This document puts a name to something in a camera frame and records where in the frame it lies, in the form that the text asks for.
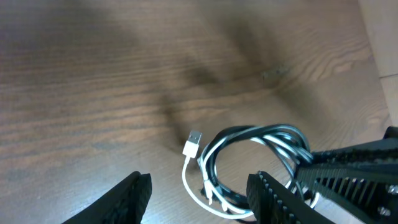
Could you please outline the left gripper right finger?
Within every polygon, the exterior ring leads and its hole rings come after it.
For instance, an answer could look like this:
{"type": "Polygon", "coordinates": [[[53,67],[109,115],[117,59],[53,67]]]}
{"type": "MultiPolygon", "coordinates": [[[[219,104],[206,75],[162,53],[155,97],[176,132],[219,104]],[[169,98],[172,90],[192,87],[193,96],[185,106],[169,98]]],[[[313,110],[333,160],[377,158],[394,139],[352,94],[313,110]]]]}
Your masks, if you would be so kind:
{"type": "Polygon", "coordinates": [[[267,172],[248,176],[246,196],[259,224],[333,224],[267,172]]]}

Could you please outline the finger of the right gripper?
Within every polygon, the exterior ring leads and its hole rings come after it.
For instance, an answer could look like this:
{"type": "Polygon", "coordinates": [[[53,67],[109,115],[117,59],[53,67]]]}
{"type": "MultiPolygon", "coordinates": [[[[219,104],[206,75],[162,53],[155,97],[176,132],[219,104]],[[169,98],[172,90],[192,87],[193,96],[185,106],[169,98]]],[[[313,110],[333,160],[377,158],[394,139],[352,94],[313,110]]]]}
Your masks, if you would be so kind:
{"type": "Polygon", "coordinates": [[[397,139],[314,152],[295,178],[365,223],[397,223],[397,139]]]}

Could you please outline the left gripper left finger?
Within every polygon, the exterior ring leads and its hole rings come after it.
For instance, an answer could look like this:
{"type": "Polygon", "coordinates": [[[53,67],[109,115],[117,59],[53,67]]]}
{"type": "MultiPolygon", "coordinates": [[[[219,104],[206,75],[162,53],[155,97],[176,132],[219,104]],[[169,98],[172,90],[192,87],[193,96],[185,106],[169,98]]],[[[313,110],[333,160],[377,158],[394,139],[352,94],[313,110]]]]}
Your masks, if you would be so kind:
{"type": "Polygon", "coordinates": [[[64,224],[140,224],[151,195],[151,175],[135,171],[64,224]]]}

